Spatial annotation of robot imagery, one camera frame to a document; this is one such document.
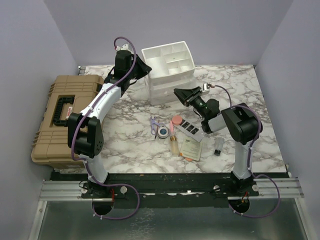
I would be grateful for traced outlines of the white makeup organizer with drawers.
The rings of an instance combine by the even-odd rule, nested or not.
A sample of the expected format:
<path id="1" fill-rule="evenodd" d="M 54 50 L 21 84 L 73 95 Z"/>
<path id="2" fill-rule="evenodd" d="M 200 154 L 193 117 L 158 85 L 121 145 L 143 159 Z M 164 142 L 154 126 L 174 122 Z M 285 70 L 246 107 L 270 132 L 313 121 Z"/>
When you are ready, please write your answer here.
<path id="1" fill-rule="evenodd" d="M 197 86 L 194 60 L 185 41 L 143 48 L 141 52 L 144 62 L 152 68 L 145 77 L 151 105 L 176 101 L 174 89 Z"/>

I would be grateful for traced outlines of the round blue lid jar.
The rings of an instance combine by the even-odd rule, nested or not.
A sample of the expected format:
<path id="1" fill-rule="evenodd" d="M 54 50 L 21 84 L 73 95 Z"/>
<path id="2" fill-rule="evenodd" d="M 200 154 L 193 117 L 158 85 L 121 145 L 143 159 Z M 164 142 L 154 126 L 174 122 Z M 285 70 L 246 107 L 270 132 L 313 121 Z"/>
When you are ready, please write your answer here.
<path id="1" fill-rule="evenodd" d="M 170 130 L 166 126 L 160 126 L 157 130 L 157 136 L 160 139 L 166 139 L 170 134 Z"/>

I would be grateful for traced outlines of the purple eyelash curler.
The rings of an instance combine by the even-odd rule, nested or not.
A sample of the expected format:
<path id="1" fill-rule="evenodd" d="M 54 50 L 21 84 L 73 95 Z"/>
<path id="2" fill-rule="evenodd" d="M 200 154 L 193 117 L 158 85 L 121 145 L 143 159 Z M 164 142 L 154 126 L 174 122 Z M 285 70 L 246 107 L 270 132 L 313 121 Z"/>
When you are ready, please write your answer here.
<path id="1" fill-rule="evenodd" d="M 149 118 L 149 120 L 150 120 L 150 127 L 151 127 L 150 132 L 151 132 L 152 135 L 155 136 L 157 134 L 157 131 L 158 131 L 157 127 L 164 127 L 165 124 L 162 123 L 162 122 L 157 122 L 156 118 L 152 117 L 152 116 Z"/>

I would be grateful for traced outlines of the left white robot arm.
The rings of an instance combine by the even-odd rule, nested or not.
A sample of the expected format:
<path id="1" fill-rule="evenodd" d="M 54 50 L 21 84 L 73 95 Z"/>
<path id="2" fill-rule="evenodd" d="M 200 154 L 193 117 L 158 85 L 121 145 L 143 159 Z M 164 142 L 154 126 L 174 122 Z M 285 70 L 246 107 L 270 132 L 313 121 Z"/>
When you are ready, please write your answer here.
<path id="1" fill-rule="evenodd" d="M 80 113 L 71 113 L 67 120 L 67 144 L 74 161 L 82 161 L 88 180 L 95 182 L 93 191 L 97 196 L 106 197 L 111 186 L 106 182 L 101 151 L 104 144 L 102 122 L 111 107 L 124 95 L 132 80 L 139 80 L 150 73 L 152 68 L 129 50 L 119 50 L 115 65 L 104 79 L 96 97 Z"/>

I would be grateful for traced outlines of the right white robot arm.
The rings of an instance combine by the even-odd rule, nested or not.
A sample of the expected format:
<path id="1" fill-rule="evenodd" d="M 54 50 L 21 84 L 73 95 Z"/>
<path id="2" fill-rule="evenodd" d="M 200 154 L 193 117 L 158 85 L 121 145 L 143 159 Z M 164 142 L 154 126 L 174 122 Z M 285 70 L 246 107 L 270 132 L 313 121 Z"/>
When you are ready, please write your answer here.
<path id="1" fill-rule="evenodd" d="M 223 110 L 214 98 L 202 99 L 203 90 L 200 87 L 192 89 L 175 88 L 173 93 L 186 107 L 193 107 L 202 117 L 201 128 L 206 134 L 218 132 L 227 128 L 235 142 L 235 162 L 231 171 L 234 179 L 229 189 L 240 196 L 248 189 L 245 180 L 252 178 L 252 151 L 255 141 L 263 130 L 258 115 L 245 103 L 231 105 Z"/>

